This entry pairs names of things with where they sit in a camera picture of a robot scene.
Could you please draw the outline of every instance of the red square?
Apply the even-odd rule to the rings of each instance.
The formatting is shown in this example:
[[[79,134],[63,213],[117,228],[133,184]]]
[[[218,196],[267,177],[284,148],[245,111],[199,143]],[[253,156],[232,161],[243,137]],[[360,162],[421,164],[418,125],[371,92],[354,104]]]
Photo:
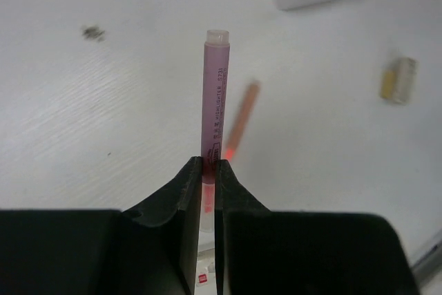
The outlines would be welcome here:
[[[206,275],[206,274],[200,274],[200,275],[198,276],[198,281],[199,281],[200,283],[206,283],[206,282],[207,282],[207,275]]]

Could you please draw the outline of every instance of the transparent pen cap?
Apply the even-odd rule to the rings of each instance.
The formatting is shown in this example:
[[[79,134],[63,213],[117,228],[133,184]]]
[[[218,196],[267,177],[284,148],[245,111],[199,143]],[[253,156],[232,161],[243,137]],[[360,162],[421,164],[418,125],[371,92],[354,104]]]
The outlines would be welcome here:
[[[229,45],[229,32],[227,30],[208,30],[206,43],[212,45]]]

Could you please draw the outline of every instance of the white table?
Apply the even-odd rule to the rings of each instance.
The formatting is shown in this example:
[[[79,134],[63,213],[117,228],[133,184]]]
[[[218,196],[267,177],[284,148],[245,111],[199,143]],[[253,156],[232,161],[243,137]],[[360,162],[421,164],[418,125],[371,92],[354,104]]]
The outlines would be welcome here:
[[[200,152],[202,47],[220,28],[227,131],[262,81],[233,162],[257,199],[381,214],[411,256],[442,228],[442,0],[0,1],[1,208],[127,209],[168,182]],[[93,24],[105,41],[82,37]],[[408,106],[378,97],[394,53],[419,61]]]

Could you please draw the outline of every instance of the purple highlighter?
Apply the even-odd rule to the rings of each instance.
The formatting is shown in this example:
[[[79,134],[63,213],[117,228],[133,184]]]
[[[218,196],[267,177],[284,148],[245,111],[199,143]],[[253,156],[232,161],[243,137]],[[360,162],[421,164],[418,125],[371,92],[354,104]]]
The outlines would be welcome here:
[[[203,171],[200,226],[202,231],[213,231],[215,168],[216,162],[221,158],[229,53],[229,32],[226,30],[207,31],[202,83]]]

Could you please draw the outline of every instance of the orange highlighter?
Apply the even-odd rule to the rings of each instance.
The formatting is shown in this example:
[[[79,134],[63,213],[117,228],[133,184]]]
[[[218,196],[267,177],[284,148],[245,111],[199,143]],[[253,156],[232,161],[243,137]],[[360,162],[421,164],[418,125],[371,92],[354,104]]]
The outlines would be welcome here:
[[[225,158],[228,161],[232,161],[235,156],[236,150],[240,145],[242,134],[246,128],[247,122],[249,121],[250,114],[255,106],[256,98],[260,92],[260,84],[258,81],[252,82],[242,100],[242,105],[240,111],[236,115],[235,122],[233,123],[233,128],[229,135],[229,140],[227,141],[226,155]]]

